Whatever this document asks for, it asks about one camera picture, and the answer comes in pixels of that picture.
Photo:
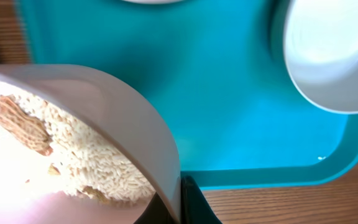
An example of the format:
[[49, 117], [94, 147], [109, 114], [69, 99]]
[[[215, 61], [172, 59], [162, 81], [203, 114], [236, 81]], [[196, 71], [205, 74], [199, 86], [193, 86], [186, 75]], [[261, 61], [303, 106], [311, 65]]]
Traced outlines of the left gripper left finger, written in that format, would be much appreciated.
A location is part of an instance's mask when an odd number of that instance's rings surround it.
[[167, 204], [156, 193], [142, 215], [134, 224], [177, 224], [179, 223], [179, 195], [175, 194]]

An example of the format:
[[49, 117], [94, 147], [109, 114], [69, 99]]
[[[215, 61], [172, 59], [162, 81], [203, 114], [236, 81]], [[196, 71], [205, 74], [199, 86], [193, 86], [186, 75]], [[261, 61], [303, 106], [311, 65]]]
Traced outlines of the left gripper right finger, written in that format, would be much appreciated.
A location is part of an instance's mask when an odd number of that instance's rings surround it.
[[181, 222], [184, 224], [222, 224], [191, 176], [181, 179]]

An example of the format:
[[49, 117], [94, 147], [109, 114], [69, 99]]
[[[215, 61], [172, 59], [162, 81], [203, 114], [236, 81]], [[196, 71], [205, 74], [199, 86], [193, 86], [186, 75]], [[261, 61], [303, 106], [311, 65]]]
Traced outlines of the rice leftovers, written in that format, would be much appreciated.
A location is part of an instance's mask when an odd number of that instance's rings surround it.
[[51, 173], [67, 195], [131, 207], [149, 202], [155, 189], [135, 165], [100, 134], [43, 98], [24, 90], [10, 95], [50, 135]]

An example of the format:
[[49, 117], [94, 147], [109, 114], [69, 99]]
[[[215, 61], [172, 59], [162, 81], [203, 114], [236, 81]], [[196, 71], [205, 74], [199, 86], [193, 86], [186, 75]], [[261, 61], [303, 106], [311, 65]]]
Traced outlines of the peanut shell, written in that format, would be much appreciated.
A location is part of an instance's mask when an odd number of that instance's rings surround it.
[[24, 113], [9, 96], [0, 96], [0, 126], [30, 150], [43, 156], [52, 154], [52, 138], [43, 122]]

